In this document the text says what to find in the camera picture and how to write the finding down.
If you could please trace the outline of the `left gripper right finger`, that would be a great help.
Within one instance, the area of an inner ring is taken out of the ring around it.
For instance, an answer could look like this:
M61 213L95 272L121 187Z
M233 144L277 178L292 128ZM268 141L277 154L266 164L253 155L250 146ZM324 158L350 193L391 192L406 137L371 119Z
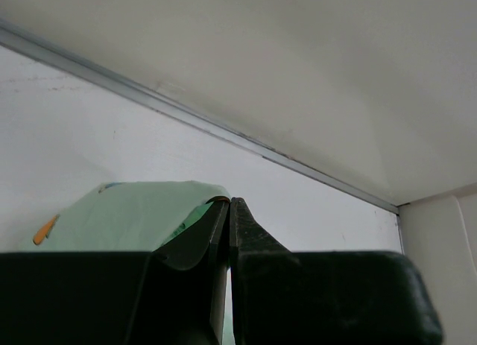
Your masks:
M389 251L293 252L230 209L233 331L237 344L441 344L423 279Z

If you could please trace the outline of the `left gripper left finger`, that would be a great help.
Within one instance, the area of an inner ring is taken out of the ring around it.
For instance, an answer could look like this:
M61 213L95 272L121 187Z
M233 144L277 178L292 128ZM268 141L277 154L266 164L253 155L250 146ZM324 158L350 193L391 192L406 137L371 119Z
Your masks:
M219 344L228 204L150 252L1 255L3 344Z

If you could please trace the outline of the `green cartoon print cloth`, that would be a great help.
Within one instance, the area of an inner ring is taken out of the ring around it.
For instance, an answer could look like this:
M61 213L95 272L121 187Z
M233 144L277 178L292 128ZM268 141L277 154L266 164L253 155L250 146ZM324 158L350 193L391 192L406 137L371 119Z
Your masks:
M150 252L199 221L220 186L195 181L108 183L37 225L14 253Z

